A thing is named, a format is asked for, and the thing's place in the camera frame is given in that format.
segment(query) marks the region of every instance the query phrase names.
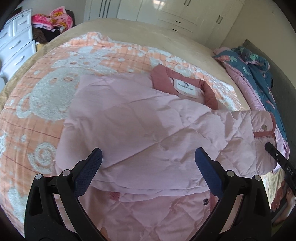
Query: beige bed sheet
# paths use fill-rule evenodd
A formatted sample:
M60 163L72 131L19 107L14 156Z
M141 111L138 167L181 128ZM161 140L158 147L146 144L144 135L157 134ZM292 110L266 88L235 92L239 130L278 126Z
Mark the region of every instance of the beige bed sheet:
M69 41L71 38L83 35L90 31L100 32L113 40L155 47L170 52L171 54L207 71L217 79L232 85L242 106L246 110L250 109L241 91L227 74L224 67L212 58L214 55L212 50L183 35L156 25L116 18L98 18L82 23L66 31L49 42L27 60L2 90L0 94L0 110L3 109L17 82L39 58L55 47Z

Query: snap button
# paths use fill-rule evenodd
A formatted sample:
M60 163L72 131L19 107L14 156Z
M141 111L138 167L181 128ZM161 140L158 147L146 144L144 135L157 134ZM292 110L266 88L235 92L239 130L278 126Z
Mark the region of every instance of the snap button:
M261 128L262 130L267 131L267 125L262 125Z
M205 200L203 200L203 204L206 206L209 204L209 200L206 198Z

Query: clothing label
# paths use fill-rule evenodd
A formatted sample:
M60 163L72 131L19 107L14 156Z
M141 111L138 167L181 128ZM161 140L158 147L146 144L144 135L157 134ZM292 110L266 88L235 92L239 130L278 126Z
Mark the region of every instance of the clothing label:
M183 92L185 92L186 94L190 94L193 96L196 96L196 92L195 92L195 86L191 85L187 82L181 81L181 80L177 80L177 79L173 79L174 82L176 82L176 84L174 85L176 90L181 90Z

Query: silver screw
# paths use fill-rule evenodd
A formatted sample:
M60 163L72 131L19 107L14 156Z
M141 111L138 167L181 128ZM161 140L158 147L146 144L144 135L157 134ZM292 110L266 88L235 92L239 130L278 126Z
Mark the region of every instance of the silver screw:
M257 181L260 181L260 180L261 180L261 177L260 177L259 175L255 175L255 179L256 179Z
M233 171L227 171L227 176L230 176L230 177L234 177L234 172Z
M37 175L35 176L35 179L36 179L36 180L39 180L41 177L42 177L42 175L39 173L39 174L37 174Z
M64 170L63 171L63 176L68 176L70 174L70 170Z

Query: beige wall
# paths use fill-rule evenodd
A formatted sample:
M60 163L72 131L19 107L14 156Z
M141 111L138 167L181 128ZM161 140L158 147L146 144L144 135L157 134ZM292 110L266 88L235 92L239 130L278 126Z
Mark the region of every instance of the beige wall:
M33 14L42 13L45 15L58 7L65 6L67 10L71 10L75 15L75 23L83 23L84 9L86 0L24 0L20 6L23 10L33 9Z
M296 33L272 0L246 0L222 46L249 39L268 55L296 87Z

